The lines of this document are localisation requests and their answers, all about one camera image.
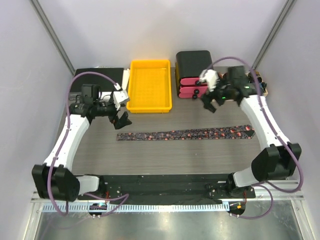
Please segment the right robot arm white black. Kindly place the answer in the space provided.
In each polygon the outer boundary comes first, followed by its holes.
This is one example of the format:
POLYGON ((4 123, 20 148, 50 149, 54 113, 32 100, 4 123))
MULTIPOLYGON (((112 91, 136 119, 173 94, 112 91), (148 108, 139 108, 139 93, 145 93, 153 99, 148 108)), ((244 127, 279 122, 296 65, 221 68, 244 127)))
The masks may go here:
POLYGON ((226 193, 233 198, 243 193, 244 188, 260 183, 270 184, 272 180, 283 180, 299 173, 299 183, 295 189, 283 192, 294 193, 301 189, 304 175, 299 165, 301 146, 283 134, 273 118, 265 96, 259 84, 253 85, 249 80, 255 79, 255 72, 245 73, 244 66, 233 66, 220 77, 213 69, 205 69, 199 76, 199 82, 207 85, 201 96, 203 107, 212 113, 216 111, 212 101, 221 106, 227 100, 233 100, 246 114, 258 137, 260 153, 244 170, 231 173, 226 182, 226 193))

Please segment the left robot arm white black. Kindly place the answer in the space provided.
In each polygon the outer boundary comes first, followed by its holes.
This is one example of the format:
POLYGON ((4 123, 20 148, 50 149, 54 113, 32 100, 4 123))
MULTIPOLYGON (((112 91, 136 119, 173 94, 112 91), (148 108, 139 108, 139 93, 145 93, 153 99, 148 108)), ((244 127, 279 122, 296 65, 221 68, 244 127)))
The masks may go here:
POLYGON ((99 85, 82 85, 81 94, 67 108, 64 127, 53 150, 42 165, 34 165, 31 171, 40 198, 73 202, 85 193, 97 200, 106 195, 101 177, 76 176, 72 166, 79 144, 95 118, 107 117, 116 130, 132 124, 127 112, 118 116, 121 107, 130 100, 129 95, 119 84, 114 88, 104 99, 99 85))

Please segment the dark patterned necktie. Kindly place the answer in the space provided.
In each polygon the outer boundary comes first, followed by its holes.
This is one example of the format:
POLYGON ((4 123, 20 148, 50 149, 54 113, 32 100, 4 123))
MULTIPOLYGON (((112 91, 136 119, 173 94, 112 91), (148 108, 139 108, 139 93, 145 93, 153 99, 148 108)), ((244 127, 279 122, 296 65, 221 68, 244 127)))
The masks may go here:
POLYGON ((117 141, 173 141, 173 140, 220 140, 252 139, 255 130, 251 125, 197 128, 157 132, 119 133, 117 141))

